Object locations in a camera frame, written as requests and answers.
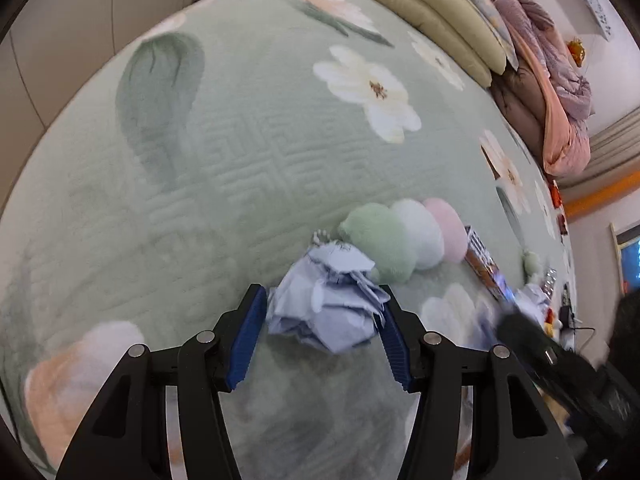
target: pink pom-pom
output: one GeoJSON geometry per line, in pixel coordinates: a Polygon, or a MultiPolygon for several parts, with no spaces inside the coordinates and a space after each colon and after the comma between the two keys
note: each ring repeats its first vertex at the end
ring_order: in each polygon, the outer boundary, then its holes
{"type": "Polygon", "coordinates": [[[444,260],[455,264],[465,259],[468,242],[465,226],[458,213],[441,198],[428,198],[423,202],[440,226],[444,238],[444,260]]]}

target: curtain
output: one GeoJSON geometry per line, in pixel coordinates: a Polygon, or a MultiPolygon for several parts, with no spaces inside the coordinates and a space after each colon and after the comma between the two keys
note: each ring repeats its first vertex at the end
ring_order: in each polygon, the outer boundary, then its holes
{"type": "Polygon", "coordinates": [[[562,200],[574,202],[640,171],[640,108],[590,139],[591,160],[577,176],[558,180],[562,200]]]}

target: floral bedspread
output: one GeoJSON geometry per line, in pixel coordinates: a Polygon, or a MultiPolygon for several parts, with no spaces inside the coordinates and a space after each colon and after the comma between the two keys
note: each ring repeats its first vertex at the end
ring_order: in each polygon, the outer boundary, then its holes
{"type": "MultiPolygon", "coordinates": [[[[489,94],[385,7],[203,0],[161,23],[62,112],[0,221],[0,374],[24,449],[53,473],[129,345],[214,326],[357,205],[431,196],[513,288],[523,248],[571,281],[542,176],[489,94]]],[[[491,300],[466,264],[393,288],[477,344],[491,300]]],[[[417,397],[377,339],[335,356],[263,333],[222,405],[244,478],[387,480],[417,397]]]]}

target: silver bolt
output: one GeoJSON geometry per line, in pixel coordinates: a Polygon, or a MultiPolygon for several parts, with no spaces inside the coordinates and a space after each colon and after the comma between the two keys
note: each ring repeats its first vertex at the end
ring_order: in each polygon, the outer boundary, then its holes
{"type": "Polygon", "coordinates": [[[506,346],[496,345],[494,346],[494,354],[500,359],[506,359],[511,355],[511,352],[509,352],[509,349],[506,346]]]}
{"type": "Polygon", "coordinates": [[[216,335],[211,330],[203,330],[196,336],[200,343],[211,343],[215,338],[216,335]]]}
{"type": "Polygon", "coordinates": [[[549,364],[552,366],[558,362],[558,356],[551,348],[545,350],[545,356],[546,360],[549,361],[549,364]]]}
{"type": "Polygon", "coordinates": [[[442,343],[442,336],[437,332],[427,332],[423,339],[427,345],[439,345],[442,343]]]}
{"type": "Polygon", "coordinates": [[[141,344],[133,345],[127,351],[131,357],[140,357],[143,353],[145,353],[145,346],[141,344]]]}

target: flower center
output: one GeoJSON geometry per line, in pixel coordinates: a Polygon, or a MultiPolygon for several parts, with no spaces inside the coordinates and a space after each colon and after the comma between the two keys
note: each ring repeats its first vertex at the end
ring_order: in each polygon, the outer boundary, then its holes
{"type": "Polygon", "coordinates": [[[386,99],[386,90],[380,83],[369,81],[369,86],[376,95],[376,99],[386,99]]]}

